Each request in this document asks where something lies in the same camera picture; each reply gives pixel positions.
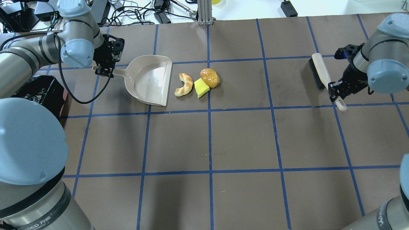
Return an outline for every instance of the silver robot arm segment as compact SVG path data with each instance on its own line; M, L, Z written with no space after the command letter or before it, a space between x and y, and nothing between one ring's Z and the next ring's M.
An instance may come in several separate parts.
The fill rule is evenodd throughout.
M64 19L63 31L57 33L61 60L73 68L85 68L94 59L98 74L108 76L120 60L124 40L102 34L84 0L59 0L57 7ZM58 63L58 58L55 33L7 43L0 51L0 99L12 96L41 67Z
M387 16L366 43L339 48L334 57L348 59L349 65L338 82L330 83L330 98L344 99L368 86L368 94L408 88L408 44L409 15L397 13Z

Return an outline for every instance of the yellow cube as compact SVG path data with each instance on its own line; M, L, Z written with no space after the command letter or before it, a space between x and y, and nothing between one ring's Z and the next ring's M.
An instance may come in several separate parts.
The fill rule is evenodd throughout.
M196 93L198 94L198 98L200 98L210 90L210 87L201 78L195 81L194 85Z

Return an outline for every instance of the white dustpan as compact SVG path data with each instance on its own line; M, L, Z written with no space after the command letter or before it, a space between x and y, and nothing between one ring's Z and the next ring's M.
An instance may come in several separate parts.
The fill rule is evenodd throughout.
M140 102L166 106L171 82L172 60L165 56L144 55L132 60L124 70L114 69L114 76L125 78L127 91Z

